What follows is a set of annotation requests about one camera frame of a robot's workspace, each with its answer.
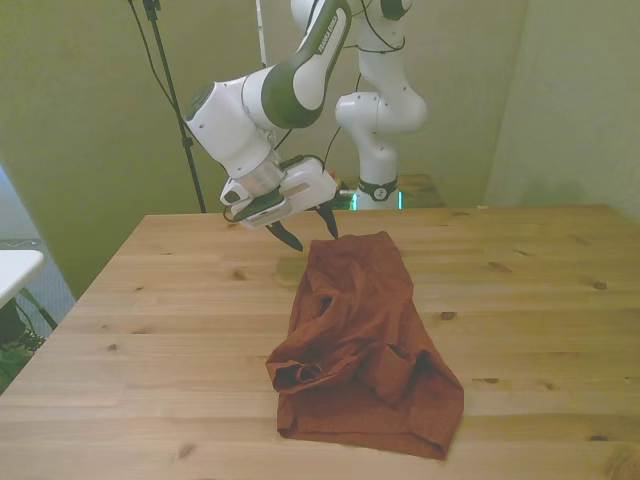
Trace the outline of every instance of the black stand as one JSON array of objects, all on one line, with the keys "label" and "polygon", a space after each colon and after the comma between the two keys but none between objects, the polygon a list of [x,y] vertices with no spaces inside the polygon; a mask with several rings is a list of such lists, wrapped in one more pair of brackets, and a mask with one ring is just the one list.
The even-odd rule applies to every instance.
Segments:
[{"label": "black stand", "polygon": [[200,181],[198,180],[198,172],[196,170],[195,162],[193,161],[193,153],[191,147],[193,146],[193,140],[187,135],[184,128],[184,122],[182,120],[182,113],[180,113],[180,106],[178,105],[178,97],[176,90],[173,87],[173,80],[171,79],[171,72],[169,71],[169,63],[167,62],[167,56],[164,53],[164,47],[162,45],[162,39],[160,38],[160,30],[158,29],[158,14],[156,10],[160,10],[159,0],[143,0],[144,9],[147,12],[147,18],[151,22],[153,28],[153,34],[156,37],[156,43],[158,44],[158,51],[160,52],[160,58],[162,59],[162,66],[164,67],[164,74],[167,77],[167,84],[169,86],[169,93],[171,94],[171,101],[173,103],[173,109],[176,112],[178,118],[178,126],[180,127],[180,134],[182,135],[182,146],[187,154],[187,161],[189,162],[189,169],[191,170],[191,177],[193,178],[193,184],[196,189],[196,195],[198,196],[198,203],[200,204],[200,211],[207,213],[207,207],[204,203],[204,197],[202,196],[202,189],[200,188]]}]

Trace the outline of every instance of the wood grain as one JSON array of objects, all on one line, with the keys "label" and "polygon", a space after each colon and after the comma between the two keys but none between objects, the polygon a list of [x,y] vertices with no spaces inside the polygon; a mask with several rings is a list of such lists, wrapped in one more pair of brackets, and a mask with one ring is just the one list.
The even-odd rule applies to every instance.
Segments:
[{"label": "wood grain", "polygon": [[[339,212],[387,230],[466,392],[436,462],[288,441],[264,368],[306,259],[147,217],[0,398],[12,480],[605,479],[640,443],[640,231],[608,208]],[[313,214],[287,221],[308,245]]]}]

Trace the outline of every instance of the wall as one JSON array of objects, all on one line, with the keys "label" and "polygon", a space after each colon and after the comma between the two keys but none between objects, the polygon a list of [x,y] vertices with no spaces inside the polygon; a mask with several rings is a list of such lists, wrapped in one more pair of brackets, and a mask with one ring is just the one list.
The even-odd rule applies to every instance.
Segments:
[{"label": "wall", "polygon": [[0,162],[0,242],[40,238]]},{"label": "wall", "polygon": [[534,0],[487,202],[640,220],[640,2]]},{"label": "wall", "polygon": [[[183,106],[260,68],[255,0],[165,0],[159,14]],[[124,0],[0,2],[0,44],[4,167],[78,296],[145,214],[198,211],[175,115]],[[219,209],[226,175],[195,155]]]},{"label": "wall", "polygon": [[[289,0],[263,0],[270,63],[288,58],[301,32]],[[408,78],[427,99],[429,123],[418,133],[394,136],[400,173],[429,173],[451,206],[482,202],[516,63],[527,0],[416,0],[406,17]],[[356,43],[352,35],[349,44]],[[337,128],[334,105],[353,91],[358,53],[343,52],[313,127],[294,132],[286,155],[324,156]],[[367,90],[363,83],[361,90]],[[343,133],[329,166],[343,176],[358,175],[355,147]]]}]

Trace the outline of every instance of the red cloth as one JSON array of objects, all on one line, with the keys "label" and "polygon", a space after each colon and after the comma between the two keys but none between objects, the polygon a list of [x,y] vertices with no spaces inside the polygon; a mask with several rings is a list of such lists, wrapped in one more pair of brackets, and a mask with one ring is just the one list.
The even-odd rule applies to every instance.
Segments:
[{"label": "red cloth", "polygon": [[282,436],[445,458],[464,392],[412,296],[387,233],[312,243],[289,336],[267,361]]}]

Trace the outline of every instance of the black cable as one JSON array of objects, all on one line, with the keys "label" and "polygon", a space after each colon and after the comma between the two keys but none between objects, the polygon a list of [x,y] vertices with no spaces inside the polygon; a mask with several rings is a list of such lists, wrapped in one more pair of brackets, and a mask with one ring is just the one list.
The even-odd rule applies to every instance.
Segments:
[{"label": "black cable", "polygon": [[360,12],[358,12],[355,15],[359,15],[361,13],[364,13],[364,18],[367,21],[367,24],[369,24],[369,28],[371,28],[371,31],[373,32],[373,34],[378,37],[378,39],[384,43],[387,47],[389,47],[389,50],[368,50],[366,48],[361,48],[360,45],[348,45],[346,47],[343,47],[343,49],[349,49],[349,48],[357,48],[358,50],[360,50],[361,52],[365,52],[365,53],[377,53],[379,55],[385,55],[387,53],[394,53],[394,52],[399,52],[400,50],[402,50],[406,45],[407,45],[407,37],[403,37],[402,38],[402,45],[400,45],[399,47],[394,47],[393,45],[391,45],[389,42],[387,42],[384,38],[382,38],[382,35],[380,35],[377,30],[373,27],[373,24],[371,23],[371,19],[369,18],[369,13],[367,12],[367,10],[369,9],[369,6],[371,5],[371,1],[369,2],[368,5],[364,4],[364,0],[360,0],[360,4],[362,5],[362,10]]},{"label": "black cable", "polygon": [[364,12],[367,8],[369,8],[369,6],[373,3],[373,0],[369,0],[369,3],[367,4],[367,6],[365,8],[363,8],[362,10],[360,10],[358,13],[352,13],[351,16],[352,17],[357,17],[358,15],[360,15],[362,12]]},{"label": "black cable", "polygon": [[319,0],[313,0],[313,6],[311,7],[311,13],[309,13],[309,20],[307,21],[307,28],[304,29],[305,35],[309,32],[309,27],[311,26],[311,21],[313,20],[313,14],[316,13],[318,1]]},{"label": "black cable", "polygon": [[[362,80],[362,73],[358,75],[358,81],[356,82],[356,88],[354,92],[357,92],[358,89],[360,88],[360,80]],[[336,138],[338,138],[338,134],[340,133],[341,130],[342,130],[342,127],[338,127],[338,129],[336,130],[336,133],[333,134],[333,138],[331,139],[331,142],[329,142],[329,147],[327,147],[327,153],[325,153],[324,155],[324,161],[321,162],[323,172],[325,171],[327,166],[327,160],[329,159],[329,153],[331,153],[331,147],[333,147],[333,143],[336,141]]]},{"label": "black cable", "polygon": [[375,36],[378,37],[380,39],[380,41],[382,43],[384,43],[387,47],[389,47],[392,52],[398,52],[398,51],[402,50],[404,48],[405,44],[407,43],[406,37],[403,38],[401,46],[394,47],[393,45],[391,45],[384,38],[382,38],[382,36],[376,31],[375,28],[373,28],[373,24],[371,23],[371,20],[369,19],[369,13],[367,12],[369,7],[364,4],[364,0],[360,0],[360,4],[362,5],[362,8],[364,9],[364,18],[367,20],[367,23],[369,24],[369,28],[371,28],[371,31],[375,34]]},{"label": "black cable", "polygon": [[[176,110],[176,106],[171,101],[171,97],[169,96],[169,92],[167,92],[167,89],[163,85],[162,80],[160,80],[160,77],[158,76],[158,72],[156,71],[156,67],[153,64],[153,57],[151,56],[151,51],[149,49],[149,44],[147,43],[147,36],[144,33],[144,29],[142,28],[142,24],[140,23],[140,18],[138,17],[138,12],[136,11],[136,7],[134,7],[134,5],[133,5],[133,0],[128,0],[128,1],[129,1],[129,6],[131,7],[131,11],[133,12],[133,16],[136,19],[136,23],[138,24],[138,31],[140,32],[140,37],[142,38],[142,43],[144,44],[144,50],[147,53],[147,59],[149,60],[149,66],[151,67],[151,72],[153,73],[153,76],[156,79],[156,82],[158,82],[158,86],[160,87],[160,90],[162,90],[162,93],[164,93],[164,96],[167,98],[167,101],[169,102],[169,105],[171,105],[171,108],[175,111]],[[187,123],[182,119],[182,116],[180,117],[180,122],[182,123],[182,125],[187,130],[189,130],[189,132],[191,132],[191,129],[189,128],[189,125],[187,125]]]},{"label": "black cable", "polygon": [[151,66],[151,71],[153,72],[153,76],[155,77],[156,81],[158,82],[158,85],[162,89],[162,92],[164,93],[165,97],[167,97],[169,104],[172,106],[176,114],[176,118],[178,120],[178,126],[180,127],[180,134],[182,136],[182,147],[184,148],[185,154],[187,156],[187,162],[189,164],[189,170],[191,171],[191,178],[193,180],[193,186],[195,188],[196,196],[198,198],[200,211],[202,213],[207,213],[207,207],[204,201],[204,196],[202,194],[200,180],[198,178],[198,171],[196,169],[195,162],[193,160],[193,154],[191,152],[191,146],[193,145],[193,140],[186,133],[186,132],[190,132],[189,126],[182,119],[182,114],[180,113],[178,98],[177,98],[175,89],[173,87],[173,81],[171,80],[169,63],[167,62],[167,57],[164,53],[164,47],[162,45],[162,39],[160,38],[160,30],[158,29],[158,20],[157,20],[158,17],[156,14],[156,8],[158,7],[155,4],[155,2],[153,2],[153,0],[144,0],[145,10],[147,11],[147,18],[151,22],[151,26],[153,28],[153,33],[155,35],[156,43],[158,45],[158,51],[160,52],[160,58],[162,60],[162,65],[164,67],[165,78],[167,80],[167,84],[169,86],[169,92],[171,95],[167,93],[167,90],[164,88],[164,85],[160,81],[160,77],[158,76],[158,73],[156,72],[156,69],[153,65],[153,59],[151,57],[151,52],[149,50],[149,44],[144,34],[142,24],[140,23],[138,12],[136,11],[135,6],[133,5],[133,0],[128,0],[128,1],[129,1],[129,6],[131,7],[131,11],[133,12],[133,16],[136,20],[136,24],[138,25],[138,30],[140,31],[140,36],[142,37],[142,42],[144,43],[144,48],[147,53],[147,58],[149,60],[149,65]]},{"label": "black cable", "polygon": [[290,129],[287,133],[285,133],[285,134],[284,134],[284,137],[282,137],[282,140],[280,140],[280,141],[278,142],[278,144],[275,146],[274,150],[277,150],[277,149],[279,149],[279,148],[282,146],[282,144],[284,143],[284,141],[285,141],[287,138],[289,138],[289,135],[291,135],[291,132],[293,132],[293,128],[292,128],[292,129]]}]

